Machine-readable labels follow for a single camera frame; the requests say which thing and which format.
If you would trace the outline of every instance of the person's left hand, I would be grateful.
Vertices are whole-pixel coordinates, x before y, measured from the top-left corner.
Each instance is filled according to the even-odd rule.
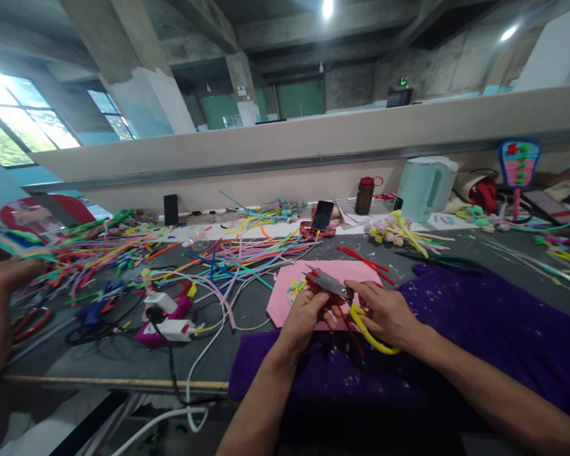
[[[325,321],[330,329],[336,328],[336,323],[325,310],[328,300],[329,293],[324,290],[315,294],[307,289],[298,294],[279,336],[285,350],[299,355],[308,346],[312,332],[320,320]]]

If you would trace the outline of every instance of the green wall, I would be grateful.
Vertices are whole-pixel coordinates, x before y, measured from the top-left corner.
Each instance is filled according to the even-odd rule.
[[[277,98],[281,118],[325,114],[325,83],[322,79],[277,85]]]
[[[210,130],[223,130],[222,117],[239,113],[234,94],[204,97],[200,99],[200,103]]]
[[[266,122],[268,120],[268,111],[266,110],[264,91],[258,90],[255,94],[258,98],[260,117],[263,122]],[[236,98],[234,94],[204,97],[200,99],[200,103],[210,130],[222,130],[224,128],[222,117],[237,115],[239,113],[239,108],[236,106]]]
[[[258,98],[258,107],[260,109],[260,117],[263,122],[268,122],[268,109],[266,109],[266,98],[263,90],[256,90],[255,96]]]

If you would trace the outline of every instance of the work bench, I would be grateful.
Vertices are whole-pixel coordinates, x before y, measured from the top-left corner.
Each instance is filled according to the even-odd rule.
[[[483,239],[494,239],[507,246],[511,246],[532,257],[540,259],[557,269],[570,269],[552,259],[545,251],[545,247],[537,246],[531,234],[511,231],[495,234],[483,233],[480,230],[450,230],[441,231],[440,236],[454,238],[455,241],[445,241],[451,247],[448,253],[471,258],[482,263],[485,267],[500,274],[506,280],[526,289],[532,295],[543,300],[548,305],[570,315],[570,290],[558,286],[548,277],[540,275],[535,270],[519,264],[511,256],[501,253],[482,242]],[[310,250],[304,260],[351,260],[354,258],[338,251],[337,246],[347,246],[368,259],[390,269],[388,276],[398,285],[413,279],[413,260],[395,255],[398,249],[390,243],[376,244],[368,236],[338,235],[331,239],[324,239],[322,245]],[[180,266],[187,259],[182,258],[184,248],[176,247],[163,256],[157,258],[150,267]],[[141,267],[130,270],[122,275],[123,280],[137,277]],[[193,274],[204,270],[196,266],[186,272]],[[96,282],[79,290],[79,295],[102,289],[108,280],[114,280],[115,269],[107,270],[97,275]],[[264,277],[269,283],[270,276]],[[166,292],[175,296],[181,286],[174,286]],[[202,297],[206,289],[199,286],[196,297]],[[270,290],[259,281],[251,283],[239,296],[234,306],[234,316],[239,327],[255,327],[266,321],[266,306],[270,297]],[[55,311],[56,317],[48,327],[55,327],[59,323],[71,319],[76,308],[64,307],[67,297],[60,297],[50,301],[48,306]],[[120,299],[112,315],[106,320],[116,319],[119,315],[136,305],[139,296],[130,292]],[[141,326],[143,303],[138,304],[122,323],[131,320],[130,327]],[[212,296],[192,307],[189,318],[197,323],[212,325],[222,318],[222,311],[217,305],[216,297]],[[65,343],[67,333],[77,327],[74,322],[56,333],[50,340],[36,348],[26,357],[7,368],[4,380],[8,382],[35,382],[50,384],[59,387],[76,388],[84,384],[101,384],[114,389],[147,391],[170,391],[172,384],[169,378],[168,353],[166,348],[148,350],[135,341],[132,335],[117,334],[114,337],[80,346],[70,346]],[[269,322],[261,329],[251,333],[273,331],[275,326]],[[185,385],[187,374],[202,350],[211,340],[213,331],[204,336],[195,337],[190,343],[174,347],[175,371],[181,387]],[[225,393],[228,387],[229,374],[232,361],[236,354],[239,341],[246,333],[234,331],[227,323],[226,327],[216,339],[193,374],[192,391],[197,393]]]

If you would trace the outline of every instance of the brown bottle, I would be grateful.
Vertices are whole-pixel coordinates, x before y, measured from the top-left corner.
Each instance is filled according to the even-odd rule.
[[[372,205],[372,198],[374,197],[374,187],[376,186],[374,179],[380,179],[384,184],[382,177],[364,177],[359,182],[357,203],[355,204],[355,212],[359,215],[369,214],[369,208]]]

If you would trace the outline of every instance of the red bottle cap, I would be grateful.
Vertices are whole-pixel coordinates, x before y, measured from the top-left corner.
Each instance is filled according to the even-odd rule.
[[[374,179],[380,179],[382,181],[378,185],[384,184],[384,179],[380,176],[376,176],[376,177],[363,177],[363,178],[361,178],[361,185],[365,185],[368,187],[377,187],[377,185],[375,185],[375,183],[374,183]]]

